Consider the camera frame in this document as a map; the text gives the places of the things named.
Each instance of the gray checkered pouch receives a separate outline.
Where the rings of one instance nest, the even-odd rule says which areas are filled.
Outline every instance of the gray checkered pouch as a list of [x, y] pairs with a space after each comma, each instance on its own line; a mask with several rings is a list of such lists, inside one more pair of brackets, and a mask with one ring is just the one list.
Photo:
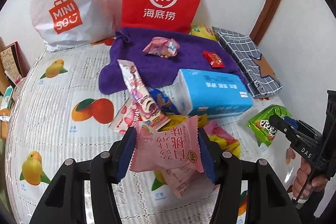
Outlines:
[[272, 68], [249, 36], [212, 27], [221, 46], [231, 54], [248, 80], [253, 98], [271, 97], [282, 86]]

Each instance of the white bedsheet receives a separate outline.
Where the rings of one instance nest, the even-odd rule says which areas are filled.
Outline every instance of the white bedsheet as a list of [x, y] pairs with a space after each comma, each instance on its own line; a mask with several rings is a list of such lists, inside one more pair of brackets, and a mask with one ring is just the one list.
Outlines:
[[[84, 99], [107, 98], [114, 105], [114, 115], [129, 97], [127, 91], [112, 95], [99, 92], [100, 70], [109, 63], [110, 47], [100, 44], [83, 46], [61, 52], [43, 51], [30, 70], [19, 100], [12, 112], [6, 143], [6, 183], [15, 219], [18, 223], [29, 223], [30, 218], [47, 184], [37, 186], [20, 181], [21, 167], [33, 150], [42, 156], [44, 173], [51, 180], [67, 158], [76, 161], [90, 160], [102, 151], [109, 150], [113, 142], [122, 135], [108, 129], [108, 124], [98, 123], [93, 117], [82, 122], [71, 119], [71, 111]], [[47, 67], [55, 60], [64, 61], [68, 72], [54, 78], [40, 79]], [[174, 100], [175, 90], [163, 88]], [[219, 120], [223, 128], [241, 142], [241, 154], [245, 160], [256, 161], [265, 158], [271, 164], [287, 188], [295, 177], [299, 162], [285, 165], [288, 140], [278, 133], [265, 151], [257, 145], [252, 131], [245, 126], [248, 119], [271, 104], [282, 105], [279, 97], [269, 101], [254, 100], [251, 109], [239, 117]], [[208, 223], [216, 201], [218, 189], [206, 184], [200, 176], [178, 200], [169, 193], [167, 186], [156, 192], [151, 191], [153, 172], [133, 173], [113, 185], [123, 223]], [[242, 190], [247, 188], [243, 183]], [[167, 196], [156, 201], [156, 193]], [[93, 223], [90, 198], [90, 184], [85, 183], [85, 209], [87, 223]], [[238, 218], [244, 222], [245, 214]]]

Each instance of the white plastic bag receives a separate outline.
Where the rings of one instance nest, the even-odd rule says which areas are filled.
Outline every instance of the white plastic bag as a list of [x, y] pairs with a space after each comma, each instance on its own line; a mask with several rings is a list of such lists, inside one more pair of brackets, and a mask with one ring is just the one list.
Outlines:
[[105, 0], [32, 0], [30, 16], [52, 52], [97, 42], [115, 33]]

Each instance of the bolt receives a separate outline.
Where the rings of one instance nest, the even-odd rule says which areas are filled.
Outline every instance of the bolt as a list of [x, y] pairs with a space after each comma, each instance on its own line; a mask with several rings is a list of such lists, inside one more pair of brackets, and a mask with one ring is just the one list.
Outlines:
[[260, 164], [260, 165], [267, 165], [267, 160], [265, 160], [265, 159], [260, 159], [260, 160], [259, 160], [259, 164]]
[[65, 165], [71, 165], [71, 164], [73, 164], [73, 162], [74, 162], [73, 159], [66, 159], [64, 163], [65, 163]]
[[100, 154], [100, 157], [102, 157], [103, 159], [106, 159], [110, 156], [110, 153], [107, 151], [104, 151], [103, 153]]
[[228, 151], [225, 151], [225, 152], [223, 152], [223, 154], [222, 154], [222, 156], [224, 157], [224, 158], [231, 158], [232, 157], [232, 154], [230, 153], [230, 152], [228, 152]]

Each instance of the purple towel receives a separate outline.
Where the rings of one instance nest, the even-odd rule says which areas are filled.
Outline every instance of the purple towel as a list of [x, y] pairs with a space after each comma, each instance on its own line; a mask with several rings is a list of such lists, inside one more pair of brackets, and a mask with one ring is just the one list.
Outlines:
[[[115, 35], [117, 38], [110, 49], [110, 64], [99, 75], [99, 89], [104, 94], [127, 89], [117, 59], [133, 61], [143, 83], [151, 88], [171, 85], [182, 68], [232, 73], [246, 84], [246, 78], [236, 62], [216, 41], [179, 32], [131, 27], [119, 29]], [[175, 39], [180, 44], [177, 55], [165, 59], [142, 52], [153, 37]], [[204, 50], [218, 54], [225, 68], [211, 68], [202, 55]]]

